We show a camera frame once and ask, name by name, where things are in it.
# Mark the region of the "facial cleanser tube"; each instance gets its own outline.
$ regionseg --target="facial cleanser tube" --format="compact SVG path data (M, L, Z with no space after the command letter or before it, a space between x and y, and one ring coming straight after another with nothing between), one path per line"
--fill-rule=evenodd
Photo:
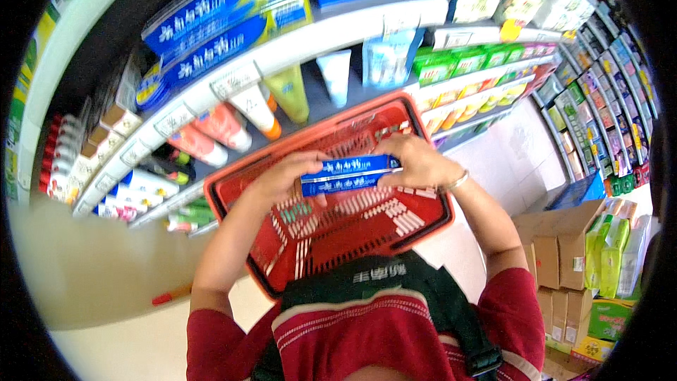
M336 107L348 102L348 74L350 72L350 49L340 50L316 59L322 70L329 97Z

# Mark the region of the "person's left hand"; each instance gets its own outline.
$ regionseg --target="person's left hand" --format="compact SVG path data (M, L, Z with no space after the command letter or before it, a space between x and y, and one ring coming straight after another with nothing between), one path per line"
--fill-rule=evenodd
M327 159L331 158L317 150L292 153L258 176L247 190L255 192L259 201L272 207L295 195L300 196L300 176L317 174L322 169L322 160ZM324 195L315 199L320 206L326 206Z

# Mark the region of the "hand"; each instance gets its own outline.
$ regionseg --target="hand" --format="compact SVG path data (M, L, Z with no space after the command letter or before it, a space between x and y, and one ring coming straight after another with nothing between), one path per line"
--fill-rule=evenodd
M317 150L292 153L258 176L247 191L269 209L276 203L300 195L300 176L317 174L322 170L322 160L327 159L331 158ZM317 196L316 201L320 206L327 205L324 195Z
M464 169L442 156L428 142L414 135L395 133L380 142L374 155L393 155L402 163L402 171L388 174L378 180L379 187L402 186L412 188L449 185L463 176Z

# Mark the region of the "red shopping basket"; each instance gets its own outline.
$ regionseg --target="red shopping basket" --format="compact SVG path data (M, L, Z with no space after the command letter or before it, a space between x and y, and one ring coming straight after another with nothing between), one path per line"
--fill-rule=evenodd
M205 180L205 197L220 222L249 183L289 153L364 155L393 132L430 140L411 97L402 92L341 112L212 174ZM299 196L270 209L247 258L249 271L270 298L279 298L290 281L361 256L409 250L454 219L449 195L432 189L352 190L328 195L327 203L319 207Z

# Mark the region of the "yellow-green tube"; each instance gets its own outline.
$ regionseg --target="yellow-green tube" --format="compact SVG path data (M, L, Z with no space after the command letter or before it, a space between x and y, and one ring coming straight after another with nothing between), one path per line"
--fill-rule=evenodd
M305 97L299 64L265 77L263 83L273 93L275 101L290 120L295 123L308 121L308 99Z

